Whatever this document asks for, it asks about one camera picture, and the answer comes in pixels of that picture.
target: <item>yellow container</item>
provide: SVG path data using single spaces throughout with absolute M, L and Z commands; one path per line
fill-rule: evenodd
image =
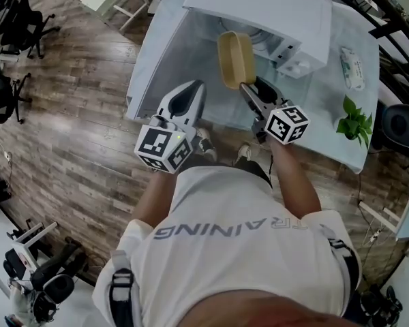
M 219 66 L 223 82 L 229 89 L 237 90 L 239 85 L 254 84 L 253 45 L 250 36 L 228 31 L 218 38 Z

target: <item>white box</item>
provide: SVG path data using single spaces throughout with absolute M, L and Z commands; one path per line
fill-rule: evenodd
M 191 155 L 192 145 L 185 132 L 143 125 L 134 152 L 148 167 L 175 173 Z
M 300 139 L 310 122 L 299 106 L 288 106 L 271 111 L 265 131 L 282 144 L 288 144 Z

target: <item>potted plant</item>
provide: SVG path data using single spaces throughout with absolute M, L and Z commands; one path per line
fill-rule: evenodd
M 373 134 L 371 129 L 373 124 L 372 114 L 367 119 L 365 114 L 361 114 L 362 108 L 356 109 L 356 104 L 347 95 L 344 98 L 343 107 L 347 117 L 339 120 L 336 132 L 344 134 L 349 140 L 357 138 L 361 146 L 363 140 L 368 149 L 368 135 Z

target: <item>shoulder strap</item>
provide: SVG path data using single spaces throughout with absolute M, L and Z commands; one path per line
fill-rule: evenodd
M 139 287 L 124 251 L 111 252 L 115 273 L 109 289 L 109 305 L 116 327 L 142 327 Z
M 344 303 L 342 305 L 342 314 L 344 314 L 359 282 L 359 263 L 354 250 L 347 246 L 343 240 L 337 239 L 332 229 L 322 225 L 321 232 L 330 244 L 332 254 L 339 264 L 344 280 Z

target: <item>white sneaker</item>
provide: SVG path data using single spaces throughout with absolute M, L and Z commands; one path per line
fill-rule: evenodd
M 240 158 L 245 157 L 247 161 L 250 161 L 252 158 L 252 148 L 249 144 L 243 144 L 238 150 L 238 158 L 235 161 L 235 164 L 239 161 Z
M 197 136 L 201 138 L 198 146 L 203 152 L 203 155 L 208 157 L 208 159 L 210 159 L 212 162 L 217 162 L 217 151 L 212 145 L 209 131 L 204 128 L 199 128 L 197 129 Z

